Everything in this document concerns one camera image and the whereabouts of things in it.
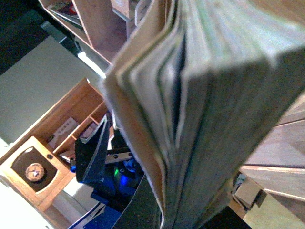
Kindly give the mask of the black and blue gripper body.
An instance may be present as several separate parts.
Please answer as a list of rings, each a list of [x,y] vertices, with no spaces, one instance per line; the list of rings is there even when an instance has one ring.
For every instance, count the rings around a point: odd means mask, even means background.
[[[119,130],[110,139],[112,118],[104,115],[88,135],[75,141],[76,179],[93,188],[91,197],[112,208],[125,208],[131,201],[144,172]]]

